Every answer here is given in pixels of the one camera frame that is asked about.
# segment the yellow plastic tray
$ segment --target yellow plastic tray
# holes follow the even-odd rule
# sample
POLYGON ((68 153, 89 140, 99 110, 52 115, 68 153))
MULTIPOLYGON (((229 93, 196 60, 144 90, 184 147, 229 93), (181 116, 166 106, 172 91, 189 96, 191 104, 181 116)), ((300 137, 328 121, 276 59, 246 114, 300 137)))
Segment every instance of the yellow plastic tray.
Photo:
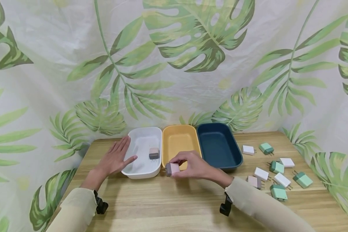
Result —
MULTIPOLYGON (((172 125, 162 131, 162 159, 161 164, 169 162, 180 151, 197 151, 201 155, 196 129, 191 125, 172 125)), ((187 162, 179 167, 187 169, 187 162)))

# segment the green power adapter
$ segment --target green power adapter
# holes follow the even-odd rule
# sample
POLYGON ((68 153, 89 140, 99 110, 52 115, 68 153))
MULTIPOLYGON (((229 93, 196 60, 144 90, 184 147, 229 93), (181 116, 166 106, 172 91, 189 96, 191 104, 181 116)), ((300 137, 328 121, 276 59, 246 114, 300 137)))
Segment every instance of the green power adapter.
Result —
POLYGON ((288 200, 288 195, 286 194, 285 187, 282 185, 271 185, 270 188, 272 197, 280 202, 285 202, 288 200))
POLYGON ((302 188, 308 188, 313 181, 311 178, 309 178, 305 173, 302 171, 300 173, 297 173, 296 171, 293 172, 295 175, 292 179, 295 180, 302 188))
POLYGON ((269 143, 265 142, 259 145, 259 149, 265 154, 265 155, 269 155, 269 154, 273 154, 273 147, 271 145, 269 145, 269 143))
POLYGON ((281 173, 283 174, 284 171, 285 171, 285 166, 279 162, 276 162, 276 161, 272 161, 271 163, 268 163, 269 164, 269 170, 272 172, 272 173, 281 173))

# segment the leaf print curtain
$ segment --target leaf print curtain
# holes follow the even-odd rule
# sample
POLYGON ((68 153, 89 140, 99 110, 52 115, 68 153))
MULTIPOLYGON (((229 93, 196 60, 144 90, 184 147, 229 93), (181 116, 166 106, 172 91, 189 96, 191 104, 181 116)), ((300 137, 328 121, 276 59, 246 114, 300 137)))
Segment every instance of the leaf print curtain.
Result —
POLYGON ((286 134, 348 214, 348 0, 0 0, 0 231, 44 231, 95 139, 286 134))

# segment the wooden table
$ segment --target wooden table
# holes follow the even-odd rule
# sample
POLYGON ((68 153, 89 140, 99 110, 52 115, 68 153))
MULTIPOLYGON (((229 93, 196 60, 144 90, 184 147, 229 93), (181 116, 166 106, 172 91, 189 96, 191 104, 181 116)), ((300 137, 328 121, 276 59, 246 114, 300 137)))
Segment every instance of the wooden table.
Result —
MULTIPOLYGON (((268 142, 274 147, 274 156, 264 156, 257 149, 255 156, 244 155, 242 166, 233 173, 245 179, 254 173, 255 167, 268 170, 267 162, 279 157, 289 157, 295 168, 286 169, 286 176, 292 180, 292 171, 304 171, 313 184, 301 188, 292 181, 293 190, 288 192, 289 200, 284 203, 304 218, 317 232, 348 232, 348 216, 313 174, 299 152, 281 132, 258 132, 235 134, 240 147, 250 145, 257 148, 268 142)), ((71 190, 80 186, 88 172, 96 166, 110 147, 113 139, 94 141, 67 188, 64 198, 71 190)), ((269 194, 271 182, 266 183, 269 194)), ((205 180, 175 181, 160 173, 155 178, 131 180, 122 174, 106 179, 99 195, 109 203, 105 215, 96 215, 89 232, 170 232, 170 231, 267 231, 252 218, 232 207, 229 217, 219 213, 224 203, 224 191, 216 184, 205 180)))

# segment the black wrist strap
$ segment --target black wrist strap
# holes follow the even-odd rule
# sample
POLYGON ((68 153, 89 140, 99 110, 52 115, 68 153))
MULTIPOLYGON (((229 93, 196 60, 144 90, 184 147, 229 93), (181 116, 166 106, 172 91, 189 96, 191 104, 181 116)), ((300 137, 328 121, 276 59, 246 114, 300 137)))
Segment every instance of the black wrist strap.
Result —
POLYGON ((232 201, 229 198, 227 193, 224 193, 224 194, 226 195, 226 200, 224 204, 223 203, 220 204, 219 212, 228 217, 229 213, 231 212, 232 201))
POLYGON ((103 202, 101 198, 98 197, 97 191, 94 190, 94 196, 95 196, 95 201, 97 202, 97 214, 105 214, 107 208, 108 208, 108 203, 103 202))

